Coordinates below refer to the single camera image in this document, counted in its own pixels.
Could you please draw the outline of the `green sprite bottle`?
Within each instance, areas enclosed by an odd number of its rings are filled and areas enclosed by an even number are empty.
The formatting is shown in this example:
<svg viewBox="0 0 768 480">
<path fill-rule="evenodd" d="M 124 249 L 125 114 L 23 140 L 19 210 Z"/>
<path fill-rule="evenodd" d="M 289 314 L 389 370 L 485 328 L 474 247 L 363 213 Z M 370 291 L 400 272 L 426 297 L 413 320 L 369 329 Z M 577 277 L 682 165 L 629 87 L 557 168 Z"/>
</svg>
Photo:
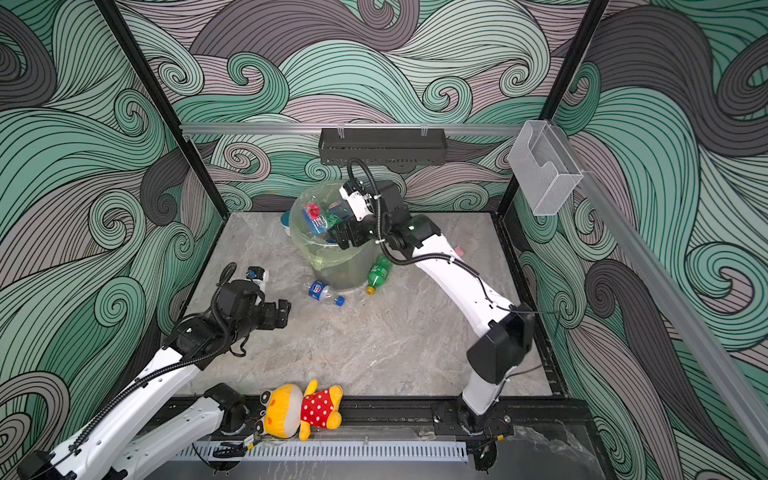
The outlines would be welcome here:
<svg viewBox="0 0 768 480">
<path fill-rule="evenodd" d="M 374 295 L 386 282 L 391 268 L 392 263 L 384 254 L 380 254 L 376 258 L 367 276 L 366 293 L 368 295 Z"/>
</svg>

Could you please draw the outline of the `pepsi label clear bottle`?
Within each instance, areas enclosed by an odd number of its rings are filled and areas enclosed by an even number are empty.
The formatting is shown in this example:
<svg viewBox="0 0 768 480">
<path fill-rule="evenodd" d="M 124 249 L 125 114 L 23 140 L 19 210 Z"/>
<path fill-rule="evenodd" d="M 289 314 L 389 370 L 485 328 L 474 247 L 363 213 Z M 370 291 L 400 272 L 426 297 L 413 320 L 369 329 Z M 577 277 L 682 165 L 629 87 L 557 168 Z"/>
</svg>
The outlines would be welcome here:
<svg viewBox="0 0 768 480">
<path fill-rule="evenodd" d="M 318 302 L 337 307 L 342 307 L 346 301 L 345 297 L 336 289 L 318 280 L 315 280 L 308 286 L 308 296 Z"/>
</svg>

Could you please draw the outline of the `clear bottle blue cap front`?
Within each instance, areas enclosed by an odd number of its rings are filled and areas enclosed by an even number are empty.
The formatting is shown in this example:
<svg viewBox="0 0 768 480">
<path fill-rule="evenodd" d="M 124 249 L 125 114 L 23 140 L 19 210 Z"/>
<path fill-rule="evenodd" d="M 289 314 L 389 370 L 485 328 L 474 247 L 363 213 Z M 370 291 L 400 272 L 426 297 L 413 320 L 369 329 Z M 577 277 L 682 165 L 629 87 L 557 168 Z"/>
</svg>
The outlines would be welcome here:
<svg viewBox="0 0 768 480">
<path fill-rule="evenodd" d="M 337 215 L 326 211 L 316 203 L 305 204 L 302 212 L 308 224 L 309 232 L 314 236 L 326 234 L 339 221 Z"/>
</svg>

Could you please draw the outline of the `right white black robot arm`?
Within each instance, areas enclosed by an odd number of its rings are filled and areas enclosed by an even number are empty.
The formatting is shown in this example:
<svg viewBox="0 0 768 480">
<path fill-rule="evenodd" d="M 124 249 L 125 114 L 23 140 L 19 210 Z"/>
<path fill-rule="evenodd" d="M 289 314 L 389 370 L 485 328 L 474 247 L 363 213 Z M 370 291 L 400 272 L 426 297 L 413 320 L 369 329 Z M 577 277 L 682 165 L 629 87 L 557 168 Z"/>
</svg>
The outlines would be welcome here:
<svg viewBox="0 0 768 480">
<path fill-rule="evenodd" d="M 466 356 L 472 373 L 460 405 L 471 418 L 485 416 L 531 350 L 535 315 L 496 292 L 466 264 L 428 216 L 413 215 L 392 182 L 348 180 L 338 188 L 350 214 L 329 228 L 342 249 L 376 243 L 394 265 L 425 272 L 460 309 L 477 336 Z"/>
</svg>

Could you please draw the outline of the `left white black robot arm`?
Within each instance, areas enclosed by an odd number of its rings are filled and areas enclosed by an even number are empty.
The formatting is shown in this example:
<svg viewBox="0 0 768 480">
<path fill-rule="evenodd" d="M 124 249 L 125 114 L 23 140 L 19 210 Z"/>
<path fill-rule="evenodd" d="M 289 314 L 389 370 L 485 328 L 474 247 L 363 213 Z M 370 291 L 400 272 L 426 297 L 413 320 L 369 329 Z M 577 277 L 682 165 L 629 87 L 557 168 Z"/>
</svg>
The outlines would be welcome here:
<svg viewBox="0 0 768 480">
<path fill-rule="evenodd" d="M 197 440 L 253 426 L 245 397 L 219 383 L 163 424 L 144 427 L 187 383 L 254 330 L 282 329 L 291 304 L 267 302 L 259 284 L 220 281 L 209 308 L 183 318 L 142 374 L 83 428 L 53 450 L 34 451 L 17 467 L 22 479 L 143 479 Z"/>
</svg>

